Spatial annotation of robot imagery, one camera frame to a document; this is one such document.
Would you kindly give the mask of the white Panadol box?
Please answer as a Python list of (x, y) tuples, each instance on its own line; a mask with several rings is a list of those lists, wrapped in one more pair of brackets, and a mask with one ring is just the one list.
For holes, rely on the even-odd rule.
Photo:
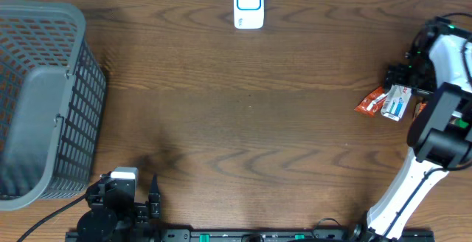
[(403, 117), (411, 95), (411, 88), (393, 85), (386, 96), (381, 115), (398, 122)]

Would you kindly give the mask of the small orange snack box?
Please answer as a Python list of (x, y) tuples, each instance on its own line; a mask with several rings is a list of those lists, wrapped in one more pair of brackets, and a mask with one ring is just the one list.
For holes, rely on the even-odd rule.
[(418, 115), (422, 112), (422, 110), (426, 107), (426, 102), (419, 102), (414, 108), (414, 115), (413, 118), (416, 119)]

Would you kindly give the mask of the green lid white jar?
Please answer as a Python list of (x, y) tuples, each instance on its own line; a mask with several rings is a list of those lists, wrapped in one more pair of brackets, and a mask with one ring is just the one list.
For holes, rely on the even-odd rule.
[(455, 119), (453, 121), (453, 124), (457, 127), (460, 127), (460, 128), (467, 128), (469, 126), (469, 124), (466, 121), (464, 121), (460, 118)]

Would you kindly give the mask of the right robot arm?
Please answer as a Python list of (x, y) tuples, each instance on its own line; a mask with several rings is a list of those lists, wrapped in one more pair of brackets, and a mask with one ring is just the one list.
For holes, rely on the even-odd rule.
[(471, 167), (471, 32), (453, 13), (428, 20), (384, 79), (383, 116), (400, 120), (412, 96), (425, 105), (410, 126), (403, 166), (356, 226), (352, 241), (410, 241), (403, 230), (428, 192), (449, 173)]

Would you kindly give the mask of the orange Top chocolate bar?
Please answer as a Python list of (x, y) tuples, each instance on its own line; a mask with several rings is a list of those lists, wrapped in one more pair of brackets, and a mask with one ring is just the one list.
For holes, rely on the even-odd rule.
[(383, 107), (386, 97), (387, 93), (384, 91), (384, 88), (379, 86), (355, 107), (355, 111), (373, 117)]

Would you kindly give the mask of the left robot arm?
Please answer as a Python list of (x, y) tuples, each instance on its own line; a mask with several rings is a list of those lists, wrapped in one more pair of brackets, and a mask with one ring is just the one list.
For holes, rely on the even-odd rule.
[(90, 210), (77, 223), (78, 241), (160, 241), (161, 232), (150, 222), (161, 218), (161, 193), (154, 175), (144, 203), (135, 201), (136, 181), (110, 173), (90, 186)]

